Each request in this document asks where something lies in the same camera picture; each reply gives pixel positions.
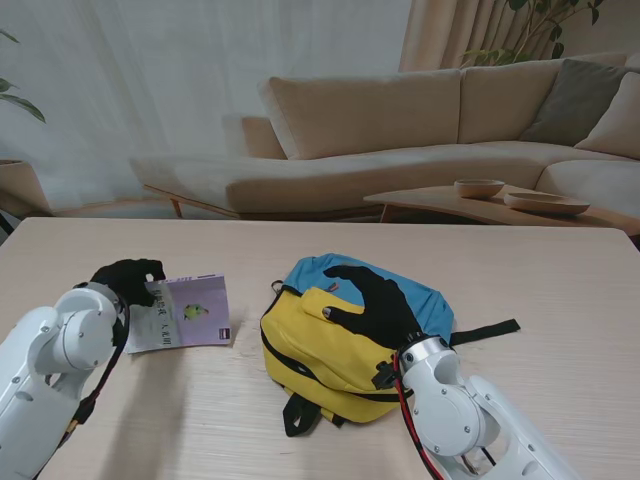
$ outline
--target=red cable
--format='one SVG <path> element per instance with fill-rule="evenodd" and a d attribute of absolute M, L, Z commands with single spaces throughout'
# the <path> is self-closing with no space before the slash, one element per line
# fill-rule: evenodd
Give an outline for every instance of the red cable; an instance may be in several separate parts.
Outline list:
<path fill-rule="evenodd" d="M 393 356 L 393 369 L 398 373 L 400 372 L 399 357 L 397 353 Z M 440 474 L 438 469 L 433 465 L 433 462 L 429 458 L 429 455 L 427 454 L 424 447 L 422 446 L 422 442 L 420 442 L 420 437 L 416 432 L 416 427 L 413 424 L 413 419 L 411 418 L 411 414 L 409 413 L 409 406 L 407 405 L 407 400 L 404 396 L 404 391 L 402 389 L 402 380 L 400 379 L 399 375 L 398 375 L 398 378 L 396 378 L 395 384 L 396 384 L 396 390 L 398 391 L 398 398 L 400 399 L 400 408 L 402 410 L 402 416 L 404 417 L 404 422 L 407 425 L 407 429 L 409 430 L 411 439 L 413 440 L 413 443 L 416 446 L 416 449 L 418 450 L 418 454 L 420 455 L 422 462 L 427 468 L 427 471 L 429 472 L 429 474 L 431 474 L 432 478 L 434 478 L 435 480 L 444 480 L 444 477 Z"/>

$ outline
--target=table surface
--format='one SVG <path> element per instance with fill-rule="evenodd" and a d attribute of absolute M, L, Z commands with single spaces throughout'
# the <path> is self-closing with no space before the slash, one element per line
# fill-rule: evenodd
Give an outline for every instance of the table surface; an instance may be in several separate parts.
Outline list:
<path fill-rule="evenodd" d="M 156 258 L 169 277 L 223 272 L 234 342 L 124 357 L 96 412 L 41 480 L 427 478 L 399 412 L 285 436 L 259 319 L 270 284 L 340 252 L 430 285 L 459 329 L 522 331 L 458 348 L 585 479 L 640 469 L 640 254 L 612 229 L 29 219 L 0 247 L 0 339 L 100 266 Z"/>
<path fill-rule="evenodd" d="M 539 192 L 505 185 L 495 197 L 477 200 L 459 197 L 453 185 L 448 185 L 379 193 L 365 197 L 365 200 L 395 207 L 448 213 L 491 225 L 605 227 L 618 228 L 630 237 L 640 235 L 640 219 L 636 217 L 593 206 L 574 217 L 520 212 L 504 204 L 504 196 L 507 193 Z"/>

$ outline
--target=wooden table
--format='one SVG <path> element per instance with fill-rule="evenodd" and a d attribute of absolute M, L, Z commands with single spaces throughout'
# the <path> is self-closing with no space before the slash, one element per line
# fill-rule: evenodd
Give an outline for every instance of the wooden table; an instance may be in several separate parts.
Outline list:
<path fill-rule="evenodd" d="M 427 478 L 397 411 L 284 434 L 259 319 L 271 281 L 328 251 L 437 288 L 460 329 L 517 318 L 522 332 L 458 348 L 464 374 L 496 383 L 585 480 L 635 478 L 640 255 L 619 231 L 28 219 L 0 247 L 0 339 L 98 267 L 140 257 L 170 277 L 224 272 L 235 332 L 230 347 L 124 357 L 41 480 Z"/>
<path fill-rule="evenodd" d="M 410 210 L 426 210 L 464 217 L 488 225 L 529 225 L 541 227 L 605 227 L 617 228 L 629 237 L 640 237 L 640 218 L 589 207 L 577 216 L 552 216 L 520 212 L 504 204 L 506 193 L 530 193 L 533 190 L 505 185 L 500 193 L 488 200 L 459 197 L 452 185 L 379 193 L 365 197 L 372 203 L 384 204 L 381 222 L 389 222 L 398 214 Z"/>

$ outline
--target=book cover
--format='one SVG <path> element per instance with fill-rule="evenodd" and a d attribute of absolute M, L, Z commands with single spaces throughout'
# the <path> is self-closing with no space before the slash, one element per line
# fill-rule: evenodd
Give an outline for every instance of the book cover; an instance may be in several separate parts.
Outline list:
<path fill-rule="evenodd" d="M 223 275 L 148 282 L 152 307 L 131 306 L 126 353 L 231 342 Z"/>

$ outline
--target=backpack strap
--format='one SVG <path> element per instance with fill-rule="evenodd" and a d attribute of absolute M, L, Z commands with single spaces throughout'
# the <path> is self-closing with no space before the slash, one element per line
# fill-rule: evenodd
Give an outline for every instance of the backpack strap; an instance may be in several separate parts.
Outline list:
<path fill-rule="evenodd" d="M 499 337 L 507 333 L 514 333 L 520 330 L 520 325 L 515 319 L 506 320 L 496 323 L 495 325 L 487 325 L 486 327 L 476 328 L 475 330 L 467 330 L 466 332 L 454 332 L 451 334 L 450 346 L 460 345 L 463 343 L 477 342 L 485 338 Z"/>
<path fill-rule="evenodd" d="M 287 437 L 297 437 L 309 431 L 320 415 L 320 407 L 294 393 L 282 410 Z"/>

